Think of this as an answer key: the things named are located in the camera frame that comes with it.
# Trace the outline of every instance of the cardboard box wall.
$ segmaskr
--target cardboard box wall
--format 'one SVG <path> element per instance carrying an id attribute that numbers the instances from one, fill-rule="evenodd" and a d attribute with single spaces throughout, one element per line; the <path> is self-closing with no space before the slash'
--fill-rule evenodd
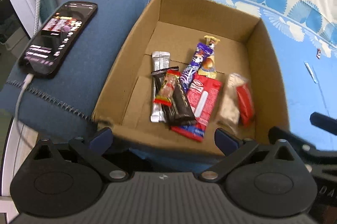
<path id="1" fill-rule="evenodd" d="M 255 122 L 240 127 L 238 137 L 267 143 L 272 126 L 289 129 L 284 85 L 277 58 L 263 21 L 208 0 L 151 0 L 125 40 L 107 77 L 93 112 L 99 126 L 107 124 L 115 136 L 154 148 L 222 155 L 214 131 L 223 94 L 221 89 L 204 141 L 181 136 L 163 123 L 150 121 L 152 52 L 171 54 L 170 66 L 182 71 L 204 35 L 221 41 L 215 48 L 217 80 L 230 73 L 250 80 Z"/>

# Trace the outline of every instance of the smartphone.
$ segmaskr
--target smartphone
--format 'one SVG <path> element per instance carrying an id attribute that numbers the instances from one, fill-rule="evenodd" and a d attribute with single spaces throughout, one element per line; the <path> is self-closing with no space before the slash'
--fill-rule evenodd
<path id="1" fill-rule="evenodd" d="M 96 11 L 97 4 L 87 1 L 63 4 L 29 41 L 19 58 L 19 67 L 34 76 L 54 77 L 76 38 Z"/>

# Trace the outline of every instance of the silver wrapper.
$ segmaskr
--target silver wrapper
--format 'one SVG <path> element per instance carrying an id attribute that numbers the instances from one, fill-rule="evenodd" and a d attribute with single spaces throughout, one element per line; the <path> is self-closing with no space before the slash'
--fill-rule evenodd
<path id="1" fill-rule="evenodd" d="M 170 53 L 155 51 L 152 52 L 153 71 L 170 67 Z M 157 89 L 153 80 L 153 100 L 156 97 Z M 151 122 L 166 122 L 163 109 L 160 104 L 152 103 Z"/>

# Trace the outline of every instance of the white charging cable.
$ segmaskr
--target white charging cable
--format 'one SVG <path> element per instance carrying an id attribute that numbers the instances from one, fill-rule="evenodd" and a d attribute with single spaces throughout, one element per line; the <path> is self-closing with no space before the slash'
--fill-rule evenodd
<path id="1" fill-rule="evenodd" d="M 36 32 L 39 29 L 39 22 L 40 22 L 40 4 L 41 4 L 41 0 L 35 0 L 35 18 L 34 18 L 34 35 L 36 34 Z M 15 105 L 15 123 L 16 123 L 16 130 L 17 133 L 21 136 L 21 130 L 19 127 L 19 108 L 20 108 L 20 103 L 21 103 L 21 99 L 22 96 L 25 92 L 25 90 L 27 89 L 28 85 L 32 82 L 34 75 L 33 74 L 28 74 L 25 78 L 25 80 L 23 81 L 23 85 L 20 91 L 20 94 L 17 98 L 17 102 Z M 30 145 L 30 143 L 22 136 L 22 139 L 24 141 L 24 143 L 30 148 L 33 149 L 32 145 Z"/>

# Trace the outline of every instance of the phone screen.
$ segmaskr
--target phone screen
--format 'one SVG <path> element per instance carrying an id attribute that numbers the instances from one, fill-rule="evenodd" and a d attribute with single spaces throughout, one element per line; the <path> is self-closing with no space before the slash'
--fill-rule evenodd
<path id="1" fill-rule="evenodd" d="M 33 74 L 53 72 L 96 9 L 94 3 L 65 3 L 31 40 L 19 64 Z"/>

